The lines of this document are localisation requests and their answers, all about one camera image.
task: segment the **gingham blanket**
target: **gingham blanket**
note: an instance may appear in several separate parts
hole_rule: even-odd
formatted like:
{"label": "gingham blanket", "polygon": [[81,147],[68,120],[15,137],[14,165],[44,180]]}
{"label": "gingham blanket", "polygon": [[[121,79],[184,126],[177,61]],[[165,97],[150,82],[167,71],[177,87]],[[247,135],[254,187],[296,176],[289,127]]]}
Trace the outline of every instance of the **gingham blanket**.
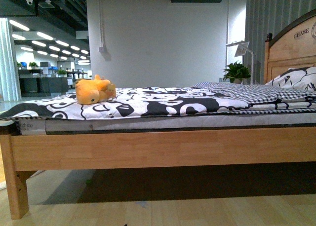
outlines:
{"label": "gingham blanket", "polygon": [[288,102],[306,98],[312,100],[316,97],[316,93],[310,91],[279,88],[276,86],[266,86],[259,84],[240,85],[224,82],[202,82],[195,84],[192,87],[209,89],[212,90],[212,92],[218,92],[234,99],[243,100],[249,104],[262,104],[275,102],[277,100]]}

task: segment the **potted plant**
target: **potted plant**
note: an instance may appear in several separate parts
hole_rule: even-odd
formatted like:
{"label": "potted plant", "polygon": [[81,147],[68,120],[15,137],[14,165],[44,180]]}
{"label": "potted plant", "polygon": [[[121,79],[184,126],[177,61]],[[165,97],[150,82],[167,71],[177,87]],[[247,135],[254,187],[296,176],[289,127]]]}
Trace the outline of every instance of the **potted plant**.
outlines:
{"label": "potted plant", "polygon": [[230,83],[241,84],[242,79],[250,78],[249,69],[245,67],[242,63],[230,63],[227,65],[228,68],[224,69],[226,74],[224,75],[224,80],[229,79]]}
{"label": "potted plant", "polygon": [[66,77],[67,76],[67,72],[65,70],[62,70],[62,69],[58,69],[57,70],[57,74],[60,76],[60,77]]}
{"label": "potted plant", "polygon": [[39,67],[39,66],[36,62],[30,62],[29,67],[31,67],[32,69],[35,69],[36,67]]}

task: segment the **bed leg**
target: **bed leg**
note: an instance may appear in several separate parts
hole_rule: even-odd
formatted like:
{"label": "bed leg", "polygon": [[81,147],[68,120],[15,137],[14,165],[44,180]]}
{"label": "bed leg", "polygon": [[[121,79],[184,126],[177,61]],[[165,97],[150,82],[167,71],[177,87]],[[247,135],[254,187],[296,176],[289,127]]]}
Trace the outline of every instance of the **bed leg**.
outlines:
{"label": "bed leg", "polygon": [[15,171],[11,136],[1,135],[0,140],[11,218],[16,220],[29,211],[26,180],[35,171]]}

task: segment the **mattress label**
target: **mattress label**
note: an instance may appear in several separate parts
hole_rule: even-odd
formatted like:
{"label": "mattress label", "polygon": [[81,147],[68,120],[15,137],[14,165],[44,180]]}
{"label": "mattress label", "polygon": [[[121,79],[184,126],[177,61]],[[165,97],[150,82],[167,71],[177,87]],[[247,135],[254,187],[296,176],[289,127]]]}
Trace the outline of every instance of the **mattress label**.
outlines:
{"label": "mattress label", "polygon": [[46,135],[45,120],[20,120],[22,135]]}

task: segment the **security camera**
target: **security camera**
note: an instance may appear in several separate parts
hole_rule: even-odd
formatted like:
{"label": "security camera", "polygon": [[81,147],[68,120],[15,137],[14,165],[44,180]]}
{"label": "security camera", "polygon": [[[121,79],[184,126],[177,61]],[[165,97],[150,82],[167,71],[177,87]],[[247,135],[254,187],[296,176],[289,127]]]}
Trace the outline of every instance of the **security camera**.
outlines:
{"label": "security camera", "polygon": [[33,0],[26,0],[26,3],[27,3],[28,5],[32,5],[32,4],[33,4]]}

